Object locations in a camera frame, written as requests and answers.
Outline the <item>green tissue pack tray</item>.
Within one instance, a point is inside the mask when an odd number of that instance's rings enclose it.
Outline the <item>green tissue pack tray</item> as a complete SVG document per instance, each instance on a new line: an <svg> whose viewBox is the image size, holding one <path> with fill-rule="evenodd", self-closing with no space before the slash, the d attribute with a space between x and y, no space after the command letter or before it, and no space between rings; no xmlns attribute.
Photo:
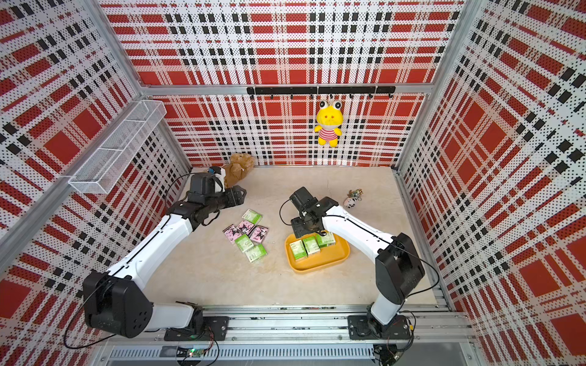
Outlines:
<svg viewBox="0 0 586 366"><path fill-rule="evenodd" d="M319 233L315 236L315 239L320 249L336 244L335 236L330 232Z"/></svg>

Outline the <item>green tissue pack front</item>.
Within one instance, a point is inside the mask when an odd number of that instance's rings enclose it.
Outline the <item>green tissue pack front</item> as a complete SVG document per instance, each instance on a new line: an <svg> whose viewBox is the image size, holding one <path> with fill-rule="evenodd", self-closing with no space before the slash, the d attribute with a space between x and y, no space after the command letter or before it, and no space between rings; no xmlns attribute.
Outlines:
<svg viewBox="0 0 586 366"><path fill-rule="evenodd" d="M306 237L302 240L302 242L308 256L313 256L320 252L320 246L315 236Z"/></svg>

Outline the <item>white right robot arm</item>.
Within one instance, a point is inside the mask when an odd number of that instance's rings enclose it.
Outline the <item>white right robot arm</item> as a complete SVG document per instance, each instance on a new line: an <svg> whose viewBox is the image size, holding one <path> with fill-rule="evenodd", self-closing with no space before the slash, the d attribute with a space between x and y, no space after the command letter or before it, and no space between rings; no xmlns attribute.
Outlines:
<svg viewBox="0 0 586 366"><path fill-rule="evenodd" d="M404 233L396 236L377 230L355 218L332 198L315 198L302 187L289 200L298 211L291 220L296 238L307 234L332 233L345 239L367 258L375 271L378 296L364 317L365 331L355 338L387 339L392 329L407 326L399 314L407 298L425 277L424 261L418 256L412 239Z"/></svg>

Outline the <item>yellow plastic storage tray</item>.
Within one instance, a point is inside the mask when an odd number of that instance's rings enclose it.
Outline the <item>yellow plastic storage tray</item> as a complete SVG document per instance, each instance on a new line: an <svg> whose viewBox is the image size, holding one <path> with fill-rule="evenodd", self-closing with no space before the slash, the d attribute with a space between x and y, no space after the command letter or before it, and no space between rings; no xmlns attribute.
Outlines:
<svg viewBox="0 0 586 366"><path fill-rule="evenodd" d="M285 240L285 253L289 266L298 274L307 274L346 261L351 253L349 243L340 236L334 235L334 238L336 240L334 245L325 247L320 253L308 256L308 258L296 260L290 244L298 239L294 233L291 233Z"/></svg>

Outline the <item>pink cartoon tissue pack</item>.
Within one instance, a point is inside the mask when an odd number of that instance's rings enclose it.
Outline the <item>pink cartoon tissue pack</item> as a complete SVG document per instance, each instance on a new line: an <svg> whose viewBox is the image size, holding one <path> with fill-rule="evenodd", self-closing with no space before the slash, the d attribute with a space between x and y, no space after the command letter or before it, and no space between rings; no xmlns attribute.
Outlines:
<svg viewBox="0 0 586 366"><path fill-rule="evenodd" d="M255 224L251 223L250 221L247 220L242 220L238 225L237 225L237 229L242 233L242 234L246 234L249 235L253 232L254 228L255 228Z"/></svg>
<svg viewBox="0 0 586 366"><path fill-rule="evenodd" d="M255 226L249 238L258 244L262 244L269 233L269 229L263 226Z"/></svg>
<svg viewBox="0 0 586 366"><path fill-rule="evenodd" d="M243 235L243 233L233 224L225 228L223 234L232 244L235 244L236 240Z"/></svg>

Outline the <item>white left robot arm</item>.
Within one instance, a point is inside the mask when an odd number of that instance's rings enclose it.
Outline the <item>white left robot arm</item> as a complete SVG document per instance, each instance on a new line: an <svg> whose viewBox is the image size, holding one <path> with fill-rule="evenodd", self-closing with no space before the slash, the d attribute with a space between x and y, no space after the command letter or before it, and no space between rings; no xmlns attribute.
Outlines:
<svg viewBox="0 0 586 366"><path fill-rule="evenodd" d="M84 320L93 329L131 339L142 332L168 329L181 336L204 332L201 309L190 303L155 304L144 294L148 281L166 257L199 227L219 213L244 203L247 192L224 185L224 170L190 174L184 200L167 210L155 229L106 272L93 272L83 282Z"/></svg>

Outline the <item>green pocket tissue pack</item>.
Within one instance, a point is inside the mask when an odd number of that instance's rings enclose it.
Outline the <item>green pocket tissue pack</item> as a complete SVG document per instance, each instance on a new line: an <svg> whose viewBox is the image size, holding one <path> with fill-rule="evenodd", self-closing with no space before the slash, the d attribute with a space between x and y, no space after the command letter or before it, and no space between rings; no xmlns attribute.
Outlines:
<svg viewBox="0 0 586 366"><path fill-rule="evenodd" d="M250 239L249 236L247 236L247 234L239 236L235 239L234 242L242 253L245 253L246 251L255 247L254 242Z"/></svg>

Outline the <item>green tissue pack with barcode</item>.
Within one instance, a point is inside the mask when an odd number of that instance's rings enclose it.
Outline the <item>green tissue pack with barcode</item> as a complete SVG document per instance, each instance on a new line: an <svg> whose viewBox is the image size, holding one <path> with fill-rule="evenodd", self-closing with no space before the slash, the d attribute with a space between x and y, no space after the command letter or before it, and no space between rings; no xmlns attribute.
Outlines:
<svg viewBox="0 0 586 366"><path fill-rule="evenodd" d="M245 251L245 255L249 262L256 262L267 255L267 251L263 244L254 245L249 250Z"/></svg>

